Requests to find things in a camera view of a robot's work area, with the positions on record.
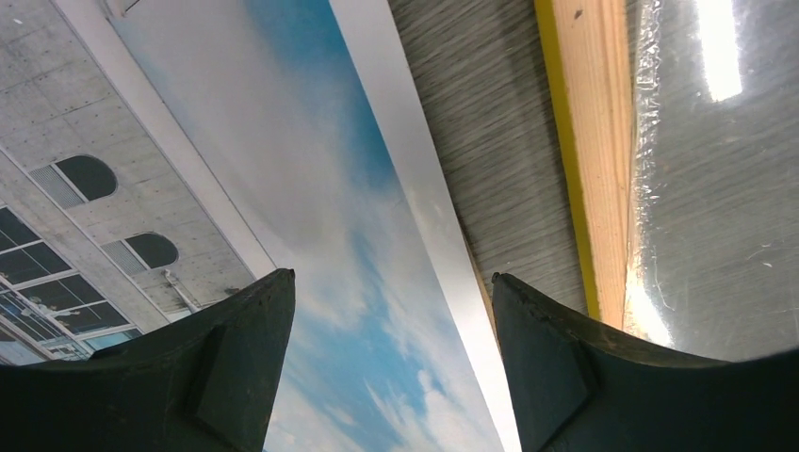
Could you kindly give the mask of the building and sky photo print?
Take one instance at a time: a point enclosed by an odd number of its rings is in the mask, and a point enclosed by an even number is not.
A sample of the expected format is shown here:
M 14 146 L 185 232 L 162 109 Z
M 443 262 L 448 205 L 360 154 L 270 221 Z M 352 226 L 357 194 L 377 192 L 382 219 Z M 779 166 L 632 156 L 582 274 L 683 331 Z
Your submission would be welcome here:
M 5 1 L 1 319 L 22 355 L 152 339 L 271 272 L 296 304 L 263 451 L 517 451 L 424 139 L 331 1 Z

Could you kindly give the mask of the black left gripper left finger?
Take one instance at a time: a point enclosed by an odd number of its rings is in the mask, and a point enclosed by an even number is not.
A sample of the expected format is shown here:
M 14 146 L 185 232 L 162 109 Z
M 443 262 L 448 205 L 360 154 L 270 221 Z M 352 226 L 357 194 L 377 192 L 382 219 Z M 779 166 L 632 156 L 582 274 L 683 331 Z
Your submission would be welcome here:
M 296 307 L 280 268 L 85 361 L 1 370 L 5 451 L 259 451 Z

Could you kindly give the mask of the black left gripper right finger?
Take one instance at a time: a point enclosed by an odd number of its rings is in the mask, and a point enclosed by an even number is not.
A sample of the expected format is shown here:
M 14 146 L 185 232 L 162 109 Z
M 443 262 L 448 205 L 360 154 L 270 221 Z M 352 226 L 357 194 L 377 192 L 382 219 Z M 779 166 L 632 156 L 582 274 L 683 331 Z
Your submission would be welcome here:
M 794 451 L 798 353 L 726 362 L 662 347 L 508 273 L 493 312 L 526 451 Z

